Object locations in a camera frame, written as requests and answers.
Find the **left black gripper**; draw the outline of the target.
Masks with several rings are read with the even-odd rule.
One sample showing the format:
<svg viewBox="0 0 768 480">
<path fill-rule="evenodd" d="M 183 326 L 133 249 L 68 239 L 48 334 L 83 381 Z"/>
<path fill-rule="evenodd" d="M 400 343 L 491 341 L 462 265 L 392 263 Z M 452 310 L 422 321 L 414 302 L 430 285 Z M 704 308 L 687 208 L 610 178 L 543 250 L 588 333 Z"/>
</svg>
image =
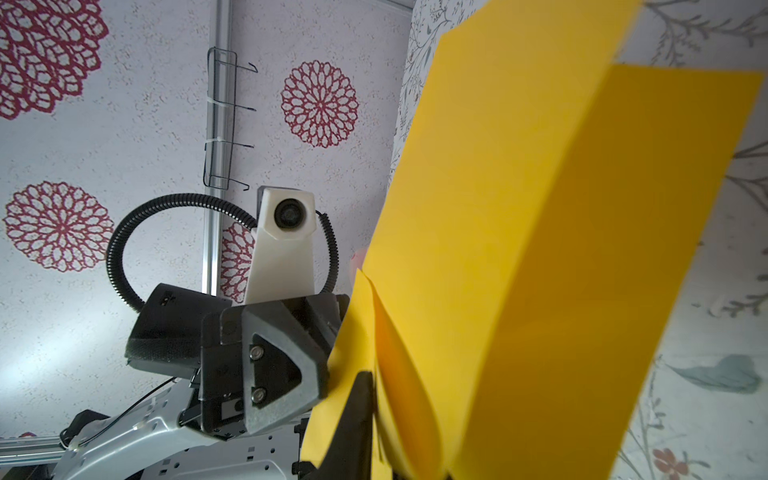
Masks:
<svg viewBox="0 0 768 480">
<path fill-rule="evenodd" d="M 310 410 L 328 390 L 328 357 L 350 299 L 319 293 L 235 306 L 160 284 L 127 340 L 131 367 L 187 379 L 177 423 L 221 439 L 262 434 Z"/>
</svg>

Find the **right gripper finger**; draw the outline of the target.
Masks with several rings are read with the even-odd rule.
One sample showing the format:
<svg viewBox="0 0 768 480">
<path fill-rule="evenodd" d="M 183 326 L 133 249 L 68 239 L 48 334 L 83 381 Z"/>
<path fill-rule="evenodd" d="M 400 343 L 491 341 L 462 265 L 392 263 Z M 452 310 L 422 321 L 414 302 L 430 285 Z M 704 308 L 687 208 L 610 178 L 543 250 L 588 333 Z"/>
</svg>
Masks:
<svg viewBox="0 0 768 480">
<path fill-rule="evenodd" d="M 375 406 L 373 373 L 360 372 L 320 466 L 296 461 L 292 473 L 298 479 L 392 479 L 392 469 L 373 458 Z"/>
</svg>

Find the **yellow square paper sheet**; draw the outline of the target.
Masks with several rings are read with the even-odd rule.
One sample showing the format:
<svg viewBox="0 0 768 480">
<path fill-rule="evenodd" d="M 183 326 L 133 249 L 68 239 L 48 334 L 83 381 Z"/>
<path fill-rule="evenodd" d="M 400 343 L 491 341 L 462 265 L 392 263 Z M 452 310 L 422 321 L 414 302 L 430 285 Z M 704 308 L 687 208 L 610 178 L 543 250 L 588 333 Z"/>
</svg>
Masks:
<svg viewBox="0 0 768 480">
<path fill-rule="evenodd" d="M 767 5 L 419 1 L 332 392 L 371 479 L 767 475 Z"/>
</svg>

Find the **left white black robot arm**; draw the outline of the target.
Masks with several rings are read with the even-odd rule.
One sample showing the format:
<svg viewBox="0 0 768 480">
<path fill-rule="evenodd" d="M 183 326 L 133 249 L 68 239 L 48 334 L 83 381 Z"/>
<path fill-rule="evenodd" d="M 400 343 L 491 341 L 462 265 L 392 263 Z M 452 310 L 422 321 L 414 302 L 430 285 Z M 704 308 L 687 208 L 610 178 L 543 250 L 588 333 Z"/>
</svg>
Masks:
<svg viewBox="0 0 768 480">
<path fill-rule="evenodd" d="M 168 284 L 155 288 L 126 344 L 134 366 L 170 377 L 126 412 L 69 441 L 56 479 L 126 479 L 195 447 L 274 431 L 328 392 L 344 294 L 235 306 Z"/>
</svg>

